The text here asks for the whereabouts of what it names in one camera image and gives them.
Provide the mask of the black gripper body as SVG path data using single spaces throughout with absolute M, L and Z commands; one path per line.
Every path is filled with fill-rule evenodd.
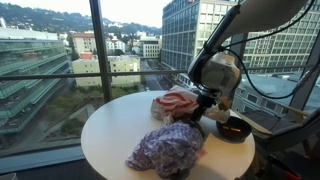
M 197 97 L 196 102 L 198 103 L 198 106 L 193 110 L 191 114 L 191 120 L 193 122 L 199 121 L 204 115 L 205 111 L 212 105 L 216 104 L 216 99 L 213 96 L 200 94 Z

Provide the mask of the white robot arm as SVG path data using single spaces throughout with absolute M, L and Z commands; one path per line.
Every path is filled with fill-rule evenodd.
M 241 72 L 234 57 L 224 51 L 288 29 L 302 19 L 314 3 L 315 0 L 242 0 L 232 6 L 188 68 L 190 81 L 200 90 L 191 120 L 199 121 L 211 107 L 218 110 L 215 120 L 228 119 L 228 109 L 219 107 L 218 99 L 238 86 Z

